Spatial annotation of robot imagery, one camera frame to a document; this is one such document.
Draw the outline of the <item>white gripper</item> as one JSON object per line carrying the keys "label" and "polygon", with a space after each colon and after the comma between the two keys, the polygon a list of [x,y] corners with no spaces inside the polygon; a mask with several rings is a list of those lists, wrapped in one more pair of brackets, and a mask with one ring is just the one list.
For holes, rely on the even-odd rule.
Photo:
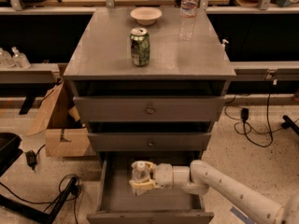
{"label": "white gripper", "polygon": [[[135,161],[132,163],[134,172],[152,172],[155,164],[150,161]],[[129,184],[135,196],[141,196],[147,191],[155,189],[171,189],[173,187],[173,167],[171,164],[161,163],[153,172],[153,179],[130,180]]]}

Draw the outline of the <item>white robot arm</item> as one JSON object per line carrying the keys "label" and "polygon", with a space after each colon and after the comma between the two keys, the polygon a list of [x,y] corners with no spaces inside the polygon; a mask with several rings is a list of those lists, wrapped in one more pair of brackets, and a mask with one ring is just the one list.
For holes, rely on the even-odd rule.
{"label": "white robot arm", "polygon": [[194,160],[189,166],[135,161],[129,184],[136,196],[152,189],[171,188],[204,195],[212,187],[256,224],[299,224],[298,194],[282,206],[201,160]]}

